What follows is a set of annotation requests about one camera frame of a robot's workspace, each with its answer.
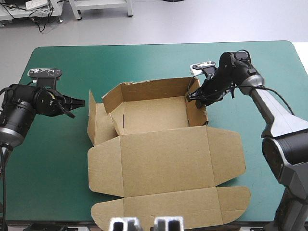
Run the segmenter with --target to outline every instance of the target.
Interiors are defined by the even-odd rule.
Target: black cable
[[[12,88],[3,88],[2,90],[0,90],[0,95],[2,95],[4,92],[6,92],[8,90],[12,90],[13,93],[14,93],[14,90]]]
[[[54,8],[52,7],[52,8],[51,8],[51,11],[49,12],[49,14],[48,14],[48,16],[47,16],[47,20],[46,20],[46,22],[45,22],[45,24],[44,24],[43,29],[40,28],[38,22],[35,22],[35,24],[38,26],[38,30],[39,30],[40,32],[43,32],[43,31],[45,30],[45,27],[46,27],[47,23],[50,23],[50,22],[49,22],[49,18],[51,17],[51,15],[52,15],[52,13],[53,13],[53,10],[54,10]]]
[[[5,163],[4,163],[4,155],[2,151],[2,147],[0,147],[0,155],[1,155],[1,167],[2,167],[2,190],[3,190],[3,212],[2,212],[2,224],[1,231],[4,231],[5,218],[6,218],[6,180],[5,180]]]
[[[12,8],[15,8],[15,9],[19,9],[19,10],[23,10],[23,11],[29,12],[27,9],[21,8],[21,7],[17,6],[17,5],[16,5],[16,7],[14,7],[14,6],[9,6],[8,4],[2,3],[2,2],[0,2],[0,5],[3,6],[3,8],[6,10],[6,12],[7,12],[7,13],[12,17],[12,19],[14,19],[14,20],[17,20],[17,21],[25,21],[25,20],[30,19],[32,22],[34,22],[34,23],[38,26],[38,30],[39,30],[40,32],[43,32],[43,31],[45,30],[45,27],[46,27],[46,24],[47,24],[47,23],[53,23],[53,22],[55,21],[55,20],[54,20],[53,22],[50,22],[50,21],[49,21],[50,17],[52,16],[52,13],[53,13],[53,11],[54,11],[54,7],[51,7],[51,12],[48,13],[47,20],[46,20],[46,22],[45,22],[43,28],[41,29],[41,28],[40,28],[40,25],[39,25],[39,21],[42,19],[42,17],[40,17],[37,21],[35,21],[33,18],[31,18],[31,15],[34,14],[36,11],[33,11],[31,14],[29,14],[29,16],[28,16],[27,18],[20,19],[20,18],[15,18],[15,17],[9,12],[9,10],[8,10],[6,7],[9,7],[9,8],[12,7]]]

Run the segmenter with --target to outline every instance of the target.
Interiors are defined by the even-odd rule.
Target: box flap
[[[215,185],[246,172],[241,136],[234,131],[206,127]]]
[[[194,79],[191,87],[189,88],[189,92],[194,92],[200,87],[200,80]],[[185,94],[185,101],[186,101],[186,112],[187,112],[187,119],[190,127],[193,126],[201,126],[207,125],[208,118],[205,106],[202,108],[196,107],[196,101],[188,102],[186,99],[187,93]]]
[[[185,229],[222,225],[237,219],[250,200],[249,189],[246,187],[222,189],[225,190],[211,187],[124,198],[121,199],[124,207],[119,216],[124,214],[125,217],[138,217],[144,230],[150,230],[157,216],[183,216]],[[109,227],[109,221],[105,222],[107,218],[118,217],[118,205],[113,208],[103,202],[95,204],[93,208],[92,217],[102,230]]]
[[[112,119],[106,113],[104,104],[96,103],[91,91],[89,91],[88,136],[94,146],[117,136]]]
[[[124,197],[213,187],[245,172],[240,136],[206,126],[123,135],[88,159],[91,189]]]
[[[91,90],[89,91],[89,120],[88,120],[88,136],[94,144],[95,140],[95,117],[96,117],[96,101]]]
[[[109,222],[111,218],[124,217],[123,199],[95,204],[92,206],[91,215],[94,222],[102,230],[109,231]]]
[[[88,171],[92,191],[124,196],[120,137],[89,149]]]
[[[121,83],[103,96],[106,112],[112,112],[122,102],[184,96],[191,79],[191,77],[165,78]]]
[[[122,96],[122,84],[117,85],[107,94],[105,94],[102,99],[105,105],[106,112],[112,112],[124,101]]]
[[[230,223],[239,218],[250,202],[250,191],[247,187],[217,188],[222,221]]]

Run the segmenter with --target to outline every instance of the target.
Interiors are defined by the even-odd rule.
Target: open cardboard box
[[[96,103],[90,94],[89,187],[123,199],[92,207],[96,224],[183,216],[185,228],[229,223],[247,208],[246,187],[216,186],[245,172],[238,133],[203,126],[205,108],[187,102],[192,78],[122,83]],[[199,87],[192,84],[190,91]]]
[[[90,92],[88,135],[97,145],[117,135],[207,124],[205,108],[186,100],[200,87],[192,77],[121,83],[96,103]]]

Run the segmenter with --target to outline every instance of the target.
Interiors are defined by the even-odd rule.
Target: green table
[[[190,64],[215,61],[225,51],[250,51],[253,65],[292,106],[308,120],[308,78],[290,42],[239,42],[172,45],[40,47],[33,51],[20,83],[30,68],[63,71],[58,91],[86,100],[75,119],[36,116],[23,145],[7,165],[8,220],[92,221],[90,209],[115,196],[88,188],[87,136],[89,89],[97,101],[124,81],[190,76]],[[237,131],[243,140],[247,172],[224,185],[245,185],[252,197],[241,221],[272,220],[283,186],[268,167],[260,134],[265,126],[249,97],[238,90],[208,107],[210,126]]]

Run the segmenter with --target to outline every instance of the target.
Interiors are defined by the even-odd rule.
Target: cable
[[[47,24],[47,23],[50,23],[50,22],[49,22],[49,18],[51,17],[51,15],[52,15],[52,13],[53,13],[53,9],[54,9],[54,8],[52,7],[50,13],[49,13],[48,16],[47,16],[47,20],[46,20],[46,22],[45,22],[45,24],[44,24],[43,29],[40,28],[38,22],[35,22],[35,24],[38,26],[38,30],[39,30],[40,32],[43,32],[43,31],[45,30],[46,24]]]
[[[2,151],[2,147],[0,147],[0,155],[1,155],[1,167],[2,167],[2,190],[3,190],[3,212],[2,212],[2,224],[1,231],[4,231],[5,227],[5,218],[6,218],[6,180],[5,180],[5,163],[4,163],[4,154]]]
[[[25,21],[25,20],[28,20],[28,18],[23,18],[23,19],[20,19],[20,18],[15,18],[9,11],[8,9],[6,8],[6,6],[4,6],[3,4],[1,4],[2,7],[6,10],[6,12],[12,17],[12,19],[15,19],[17,21]]]
[[[46,8],[46,9],[44,9],[43,7],[42,8],[39,8],[39,9],[35,9],[35,10],[31,10],[31,11],[28,11],[27,9],[24,9],[24,8],[21,8],[21,7],[19,7],[19,6],[10,6],[10,5],[8,5],[8,4],[6,4],[6,3],[3,3],[3,2],[0,2],[0,5],[2,5],[3,6],[3,8],[6,10],[6,12],[12,17],[12,19],[15,19],[15,20],[17,20],[17,21],[25,21],[25,20],[28,20],[28,19],[30,19],[33,23],[35,23],[37,26],[38,26],[38,30],[40,31],[40,32],[43,32],[44,30],[45,30],[45,28],[46,28],[46,25],[47,25],[47,23],[53,23],[54,21],[52,21],[52,22],[50,22],[49,20],[50,20],[50,17],[52,16],[52,14],[53,14],[53,11],[54,11],[54,7],[51,7],[50,5],[48,6],[48,8]],[[27,11],[27,12],[32,12],[32,13],[30,13],[29,14],[29,16],[27,17],[27,18],[23,18],[23,19],[19,19],[19,18],[15,18],[10,12],[9,12],[9,10],[6,8],[6,7],[9,7],[9,8],[14,8],[14,9],[19,9],[19,10],[23,10],[23,11]],[[36,21],[36,20],[34,20],[33,18],[31,18],[31,15],[32,14],[34,14],[34,13],[40,13],[40,14],[47,14],[48,16],[47,16],[47,20],[46,20],[46,22],[45,22],[45,24],[44,24],[44,26],[43,26],[43,28],[41,29],[41,27],[40,27],[40,25],[39,25],[39,21],[42,19],[42,16]]]

